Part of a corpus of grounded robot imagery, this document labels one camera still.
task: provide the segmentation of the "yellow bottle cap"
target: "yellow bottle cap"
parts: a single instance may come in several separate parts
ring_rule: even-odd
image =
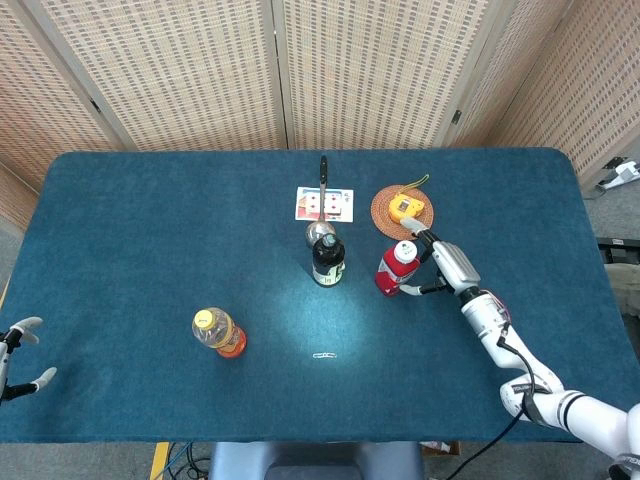
[[[196,313],[196,316],[193,317],[193,323],[201,330],[211,330],[216,322],[214,321],[211,311],[200,310]]]

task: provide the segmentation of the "plastic bottle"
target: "plastic bottle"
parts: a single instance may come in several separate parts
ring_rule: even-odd
[[[225,358],[242,354],[247,346],[247,336],[224,310],[216,307],[200,310],[191,323],[193,335],[204,345],[215,348]]]
[[[416,273],[420,266],[417,255],[415,244],[407,240],[399,242],[384,253],[376,273],[376,285],[384,295],[390,297],[397,294],[400,285]]]

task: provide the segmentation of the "gray floor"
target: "gray floor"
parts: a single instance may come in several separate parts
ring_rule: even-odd
[[[585,200],[597,236],[640,239],[640,181],[607,192],[597,200]],[[11,271],[20,243],[15,230],[0,222],[0,285]],[[637,318],[625,319],[640,351],[640,324]],[[425,479],[446,478],[465,458],[482,444],[465,442],[461,457],[431,458],[425,463]],[[206,453],[207,445],[196,451]],[[0,479],[67,480],[149,478],[153,444],[66,444],[1,445]],[[511,444],[503,442],[456,478],[459,480],[549,479],[604,480],[609,459],[584,444]]]

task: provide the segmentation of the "gray chair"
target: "gray chair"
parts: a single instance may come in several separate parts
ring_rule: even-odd
[[[213,480],[423,480],[417,442],[218,442]]]

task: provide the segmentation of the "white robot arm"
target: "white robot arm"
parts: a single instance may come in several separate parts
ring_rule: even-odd
[[[422,261],[433,257],[441,284],[460,299],[462,313],[494,363],[526,372],[500,388],[507,411],[516,416],[524,410],[522,420],[566,430],[610,456],[615,461],[610,470],[613,480],[640,480],[640,404],[625,413],[582,392],[565,390],[555,373],[525,346],[500,300],[480,290],[480,275],[462,250],[439,240],[413,218],[403,219],[402,224],[425,245]],[[400,288],[421,294],[418,287]]]
[[[20,341],[28,343],[39,343],[40,339],[31,332],[31,329],[42,325],[40,317],[29,317],[14,323],[9,327],[7,333],[0,333],[0,404],[3,401],[35,393],[47,386],[49,381],[56,374],[56,368],[48,368],[40,377],[29,383],[9,386],[7,376],[9,375],[9,360],[13,351],[20,347]]]

